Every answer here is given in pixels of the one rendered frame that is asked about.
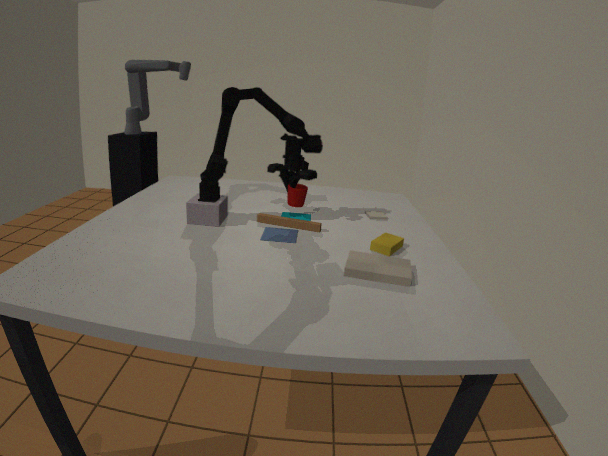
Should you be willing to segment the yellow rectangular block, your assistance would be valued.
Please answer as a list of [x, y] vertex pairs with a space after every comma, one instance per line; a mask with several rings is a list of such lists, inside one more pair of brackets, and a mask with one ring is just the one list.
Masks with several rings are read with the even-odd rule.
[[378, 238], [371, 241], [370, 250], [391, 256], [395, 251], [403, 246], [404, 238], [395, 235], [384, 233]]

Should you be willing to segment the brown wooden bar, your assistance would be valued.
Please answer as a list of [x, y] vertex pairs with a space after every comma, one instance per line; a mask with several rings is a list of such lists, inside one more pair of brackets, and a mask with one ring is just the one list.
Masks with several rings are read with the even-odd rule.
[[319, 232], [321, 231], [322, 223], [312, 222], [282, 216], [275, 216], [269, 214], [258, 213], [257, 214], [257, 222], [290, 227], [295, 229]]

